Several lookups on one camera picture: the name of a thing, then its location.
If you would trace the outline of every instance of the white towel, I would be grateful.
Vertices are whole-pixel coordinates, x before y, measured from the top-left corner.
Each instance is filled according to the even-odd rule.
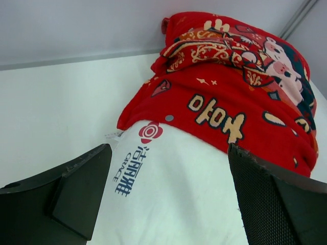
[[[113,153],[88,244],[248,244],[227,155],[139,121]]]

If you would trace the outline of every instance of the red flower logo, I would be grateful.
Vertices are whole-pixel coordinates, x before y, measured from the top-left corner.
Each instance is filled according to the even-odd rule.
[[[153,139],[158,138],[164,130],[159,126],[158,122],[152,121],[147,126],[144,126],[139,131],[138,135],[141,137],[143,144],[150,143]]]

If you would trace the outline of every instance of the white tag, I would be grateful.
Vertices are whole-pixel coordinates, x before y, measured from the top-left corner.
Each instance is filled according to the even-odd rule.
[[[122,139],[124,131],[118,130],[117,132],[106,134],[106,143],[110,144],[112,151],[117,147],[119,141]]]

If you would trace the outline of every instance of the red fleece blanket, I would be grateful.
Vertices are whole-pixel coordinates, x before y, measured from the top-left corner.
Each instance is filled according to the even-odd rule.
[[[317,156],[310,70],[290,44],[229,17],[165,18],[166,47],[124,109],[118,128],[153,120],[226,152],[236,143],[310,176]]]

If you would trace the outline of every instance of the logo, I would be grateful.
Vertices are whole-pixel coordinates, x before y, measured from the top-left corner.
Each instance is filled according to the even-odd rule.
[[[164,130],[159,126],[158,122],[151,122],[147,126],[144,126],[139,131],[138,135],[141,137],[143,144],[150,143],[153,139],[160,137]]]
[[[143,160],[147,157],[148,147],[138,146],[134,153],[128,153],[121,167],[113,177],[113,182],[118,183],[114,192],[129,195],[136,180],[139,170],[143,165]]]

